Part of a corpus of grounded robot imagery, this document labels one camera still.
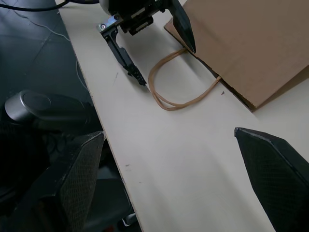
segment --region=wooden table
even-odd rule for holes
[[[167,112],[116,61],[96,29],[108,18],[98,4],[68,4],[60,13],[143,231],[273,232],[233,131],[245,127],[284,138],[309,160],[309,80],[254,114],[221,84],[202,102]],[[163,29],[170,17],[157,13],[137,35],[117,37],[146,79],[181,47]],[[162,67],[155,87],[182,103],[213,81],[187,54]]]

